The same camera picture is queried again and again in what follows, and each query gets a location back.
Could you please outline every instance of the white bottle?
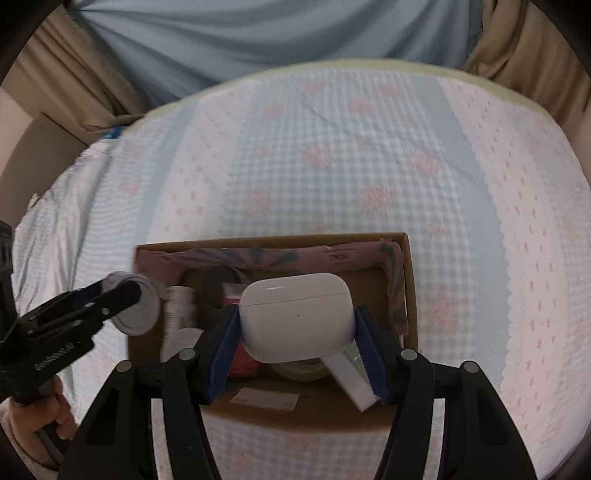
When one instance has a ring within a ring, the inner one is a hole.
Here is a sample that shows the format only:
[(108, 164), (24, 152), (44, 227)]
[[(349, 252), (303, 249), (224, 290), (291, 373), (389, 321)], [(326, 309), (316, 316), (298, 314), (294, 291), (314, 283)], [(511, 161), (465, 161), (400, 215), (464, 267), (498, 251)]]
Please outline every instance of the white bottle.
[(181, 328), (195, 327), (196, 305), (191, 287), (168, 288), (168, 301), (164, 305), (164, 338)]

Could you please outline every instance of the pink floral pattern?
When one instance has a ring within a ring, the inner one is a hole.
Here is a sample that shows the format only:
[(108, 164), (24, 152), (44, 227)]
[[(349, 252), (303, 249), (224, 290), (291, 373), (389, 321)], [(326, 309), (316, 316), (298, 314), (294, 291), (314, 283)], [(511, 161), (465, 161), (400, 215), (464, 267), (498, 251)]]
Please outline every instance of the pink floral pattern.
[(584, 323), (581, 321), (577, 322), (572, 333), (573, 346), (579, 349), (583, 345), (583, 342), (587, 342), (588, 340), (587, 329), (585, 328)]
[(377, 212), (394, 202), (392, 190), (383, 185), (372, 185), (362, 193), (362, 205), (365, 210)]
[(429, 225), (429, 234), (434, 240), (441, 240), (445, 236), (445, 229), (438, 220)]
[(223, 459), (225, 466), (236, 473), (252, 469), (254, 465), (252, 452), (242, 448), (228, 449)]
[(413, 169), (419, 175), (429, 180), (434, 179), (441, 169), (439, 159), (424, 150), (413, 152), (411, 162), (413, 164)]
[(359, 148), (369, 148), (371, 146), (371, 140), (367, 137), (357, 137), (355, 139), (355, 142), (357, 143), (357, 145), (359, 146)]
[(304, 93), (322, 93), (326, 82), (324, 80), (309, 80), (300, 84)]
[(347, 471), (345, 480), (372, 480), (375, 476), (375, 471), (364, 467), (354, 467)]
[(400, 92), (393, 83), (380, 83), (378, 85), (379, 92), (384, 96), (397, 97)]
[(328, 168), (334, 162), (330, 147), (326, 143), (310, 143), (300, 150), (304, 164), (313, 168)]
[(132, 183), (129, 186), (129, 195), (130, 196), (136, 195), (138, 193), (138, 191), (139, 191), (139, 184), (137, 182)]
[(570, 220), (567, 220), (563, 223), (563, 228), (566, 233), (566, 238), (569, 240), (569, 242), (574, 242), (577, 239), (576, 225)]
[(404, 115), (402, 117), (402, 120), (404, 121), (404, 123), (406, 123), (409, 127), (416, 127), (417, 126), (417, 122), (415, 121), (414, 117), (410, 114), (408, 115)]
[(279, 120), (285, 111), (285, 107), (279, 105), (278, 103), (274, 103), (273, 105), (264, 108), (261, 111), (261, 116), (265, 120)]
[(314, 442), (309, 435), (292, 433), (285, 438), (285, 448), (289, 451), (307, 453), (314, 449)]
[(265, 190), (258, 190), (247, 195), (244, 204), (249, 217), (261, 217), (271, 210), (271, 195)]
[(349, 112), (359, 113), (361, 115), (366, 115), (374, 111), (374, 106), (371, 104), (371, 101), (364, 97), (357, 97), (349, 100), (347, 108), (349, 109)]
[(530, 134), (527, 137), (527, 142), (533, 152), (535, 152), (535, 153), (540, 152), (542, 143), (537, 137), (534, 137), (532, 134)]
[(322, 235), (323, 233), (326, 233), (328, 231), (328, 228), (326, 226), (326, 224), (324, 223), (324, 220), (322, 219), (322, 217), (320, 215), (315, 215), (314, 216), (314, 223), (312, 224), (312, 226), (310, 227), (310, 234), (311, 235)]
[(271, 150), (269, 150), (269, 147), (266, 145), (260, 146), (258, 152), (261, 158), (267, 158), (269, 155), (271, 155)]
[(457, 331), (459, 325), (457, 313), (460, 305), (458, 299), (439, 293), (428, 301), (427, 320), (429, 324), (441, 333)]

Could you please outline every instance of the airpods case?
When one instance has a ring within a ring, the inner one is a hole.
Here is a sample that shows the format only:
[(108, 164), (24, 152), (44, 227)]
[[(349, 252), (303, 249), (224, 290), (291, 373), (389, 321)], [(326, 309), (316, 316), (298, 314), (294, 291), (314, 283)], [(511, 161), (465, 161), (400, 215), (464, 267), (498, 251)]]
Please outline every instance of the airpods case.
[(347, 284), (331, 273), (260, 280), (240, 299), (242, 339), (266, 364), (339, 353), (355, 338)]

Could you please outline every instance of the cardboard box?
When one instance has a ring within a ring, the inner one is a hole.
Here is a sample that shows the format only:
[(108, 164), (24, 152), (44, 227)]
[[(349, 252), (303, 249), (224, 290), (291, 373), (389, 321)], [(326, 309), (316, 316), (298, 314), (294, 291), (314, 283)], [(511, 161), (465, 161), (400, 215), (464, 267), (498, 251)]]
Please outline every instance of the cardboard box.
[[(356, 233), (352, 235), (310, 235), (266, 238), (214, 239), (195, 242), (141, 245), (137, 250), (182, 252), (193, 248), (296, 248), (315, 245), (340, 245), (353, 242), (394, 241), (402, 249), (404, 257), (405, 303), (408, 317), (408, 334), (404, 345), (418, 348), (417, 302), (414, 287), (413, 264), (408, 236), (405, 233)], [(387, 279), (380, 268), (347, 271), (338, 274), (349, 286), (355, 306), (365, 305), (375, 320), (387, 328), (386, 310)], [(183, 277), (181, 282), (195, 287), (194, 279)], [(135, 364), (150, 364), (159, 360), (163, 339), (163, 319), (152, 331), (140, 337), (128, 338), (128, 355)], [(232, 402), (243, 388), (250, 387), (269, 392), (292, 393), (299, 395), (292, 411), (259, 408)], [(260, 426), (288, 430), (306, 431), (360, 431), (389, 429), (394, 418), (395, 408), (376, 404), (361, 413), (345, 392), (330, 377), (313, 382), (297, 382), (269, 372), (263, 377), (230, 379), (222, 395), (203, 411), (224, 418), (244, 421)]]

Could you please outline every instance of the bed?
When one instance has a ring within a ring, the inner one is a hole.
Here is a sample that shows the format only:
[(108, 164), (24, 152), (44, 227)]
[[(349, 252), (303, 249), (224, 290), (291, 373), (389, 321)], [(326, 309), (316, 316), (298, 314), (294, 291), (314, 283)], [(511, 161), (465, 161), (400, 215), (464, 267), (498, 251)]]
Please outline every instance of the bed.
[[(478, 361), (538, 476), (549, 476), (591, 420), (582, 380), (591, 362), (591, 191), (544, 109), (479, 77), (335, 60), (156, 109), (94, 143), (25, 215), (14, 290), (26, 312), (131, 268), (136, 244), (379, 231), (410, 235), (421, 351), (445, 364)], [(96, 340), (65, 374), (78, 418), (125, 356), (113, 327)], [(438, 408), (426, 478), (436, 475), (441, 420)], [(206, 426), (226, 476), (260, 478), (273, 467), (232, 432), (269, 443), (276, 432)], [(363, 445), (367, 455), (349, 458), (347, 475), (371, 478), (386, 435), (334, 439), (322, 477), (341, 478), (343, 449)], [(255, 461), (237, 476), (243, 458)]]

